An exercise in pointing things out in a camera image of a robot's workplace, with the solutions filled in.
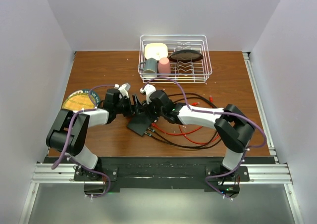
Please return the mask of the black network switch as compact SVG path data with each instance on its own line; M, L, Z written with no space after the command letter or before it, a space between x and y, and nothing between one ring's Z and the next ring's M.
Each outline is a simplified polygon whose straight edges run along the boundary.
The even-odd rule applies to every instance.
M143 137L154 119L145 112L134 115L127 124L127 128Z

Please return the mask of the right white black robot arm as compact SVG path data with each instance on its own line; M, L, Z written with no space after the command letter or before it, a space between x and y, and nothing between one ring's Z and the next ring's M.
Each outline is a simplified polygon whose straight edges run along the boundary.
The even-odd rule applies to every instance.
M141 89L146 103L158 117L162 116L172 124L198 125L215 129L226 146L226 153L220 169L221 176L227 181L238 175L241 164L255 128L234 105L225 108L207 109L173 103L162 90Z

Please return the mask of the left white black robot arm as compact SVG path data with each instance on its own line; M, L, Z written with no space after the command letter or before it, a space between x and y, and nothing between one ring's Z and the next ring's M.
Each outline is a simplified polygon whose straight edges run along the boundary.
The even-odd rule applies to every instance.
M85 171L90 180L108 176L103 172L101 158L85 145L88 129L110 124L118 114L134 118L145 111L137 96L129 97L126 88L110 88L102 102L92 100L89 109L61 109L47 135L46 145L60 152L58 159L52 164L55 170L64 159L75 162L79 171Z

